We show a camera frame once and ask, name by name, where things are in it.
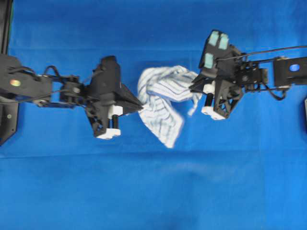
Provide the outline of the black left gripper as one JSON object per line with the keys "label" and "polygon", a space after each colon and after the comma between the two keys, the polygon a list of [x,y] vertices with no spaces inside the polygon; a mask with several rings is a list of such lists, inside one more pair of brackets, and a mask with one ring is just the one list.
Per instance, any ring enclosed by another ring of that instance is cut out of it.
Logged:
{"label": "black left gripper", "polygon": [[100,102],[86,106],[86,115],[95,138],[112,139],[121,135],[118,118],[143,109],[140,100],[123,83],[119,88],[118,105],[102,105]]}

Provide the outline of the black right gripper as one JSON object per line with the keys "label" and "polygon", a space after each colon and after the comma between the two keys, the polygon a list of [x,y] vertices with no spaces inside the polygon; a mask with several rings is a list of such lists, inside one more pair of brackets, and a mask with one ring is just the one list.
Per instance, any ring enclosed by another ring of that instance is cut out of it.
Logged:
{"label": "black right gripper", "polygon": [[201,73],[192,81],[189,89],[207,95],[201,112],[213,120],[227,119],[243,96],[241,87],[236,84],[227,80],[211,81]]}

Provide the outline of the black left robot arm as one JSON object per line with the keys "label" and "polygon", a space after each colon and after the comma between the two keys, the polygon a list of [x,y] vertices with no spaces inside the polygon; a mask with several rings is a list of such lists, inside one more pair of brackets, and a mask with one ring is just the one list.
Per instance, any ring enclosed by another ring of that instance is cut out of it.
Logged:
{"label": "black left robot arm", "polygon": [[22,66],[18,58],[0,56],[0,143],[17,130],[19,105],[33,103],[46,108],[82,107],[95,138],[120,136],[119,117],[143,109],[142,103],[121,82],[120,65],[115,56],[107,56],[93,70],[90,83],[78,76],[61,76],[55,66],[38,75]]}

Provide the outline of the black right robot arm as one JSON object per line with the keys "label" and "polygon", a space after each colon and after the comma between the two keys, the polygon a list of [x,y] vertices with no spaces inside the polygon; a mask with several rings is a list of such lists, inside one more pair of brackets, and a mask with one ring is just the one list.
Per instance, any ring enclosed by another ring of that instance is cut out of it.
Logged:
{"label": "black right robot arm", "polygon": [[191,92],[205,94],[202,113],[214,120],[227,119],[246,92],[269,92],[277,101],[286,97],[286,92],[295,85],[307,83],[306,57],[276,57],[268,60],[246,61],[236,59],[229,65],[221,62],[210,71],[201,73],[189,87]]}

